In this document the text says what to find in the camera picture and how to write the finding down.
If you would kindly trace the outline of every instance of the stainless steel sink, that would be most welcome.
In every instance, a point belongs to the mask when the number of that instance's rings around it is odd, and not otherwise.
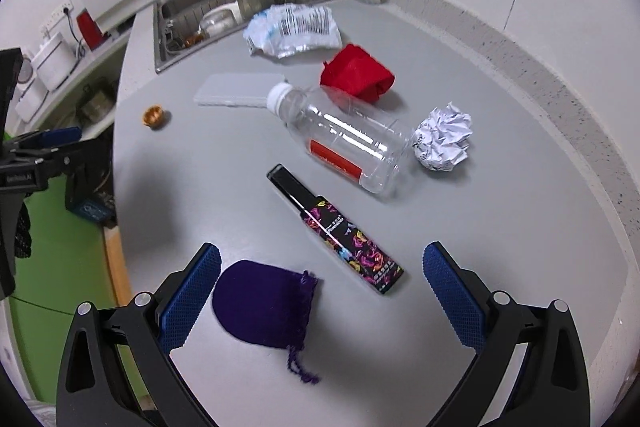
[[[248,20],[190,47],[185,45],[187,38],[198,31],[200,20],[205,13],[216,6],[233,1],[235,0],[159,0],[154,10],[154,58],[156,71],[160,73],[203,47],[245,28],[249,23]],[[288,2],[316,4],[325,1],[329,0],[273,0],[274,4]]]

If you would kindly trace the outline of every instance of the barcode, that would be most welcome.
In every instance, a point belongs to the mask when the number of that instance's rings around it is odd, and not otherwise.
[[[316,9],[305,15],[295,15],[292,10],[286,10],[280,20],[280,35],[300,33],[329,34],[329,13],[325,9]]]

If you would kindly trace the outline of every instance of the power outlet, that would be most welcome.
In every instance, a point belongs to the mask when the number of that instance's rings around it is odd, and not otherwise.
[[[64,1],[60,6],[58,6],[51,15],[44,21],[43,25],[40,27],[40,33],[43,37],[47,36],[47,33],[51,32],[56,24],[60,22],[60,19],[66,17],[65,8],[68,8],[71,11],[74,6],[71,4],[71,0]]]

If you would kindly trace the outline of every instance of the purple velvet pouch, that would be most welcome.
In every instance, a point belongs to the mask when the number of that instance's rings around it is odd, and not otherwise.
[[[318,279],[254,261],[238,261],[216,282],[211,298],[220,325],[236,339],[289,351],[287,367],[305,383],[318,383],[298,355]]]

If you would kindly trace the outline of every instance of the metal bolt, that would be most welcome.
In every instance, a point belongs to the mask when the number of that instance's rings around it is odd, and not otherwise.
[[[91,311],[91,304],[88,302],[83,302],[78,306],[79,315],[86,315],[89,311]]]
[[[133,302],[135,302],[136,306],[146,306],[147,304],[149,304],[149,302],[151,302],[151,294],[139,293],[138,295],[136,295],[136,298],[133,299]]]
[[[505,306],[506,304],[509,304],[509,302],[511,302],[511,299],[505,292],[496,292],[494,293],[494,301]]]
[[[566,302],[561,301],[560,299],[554,301],[554,307],[561,313],[569,311],[569,306],[566,304]]]

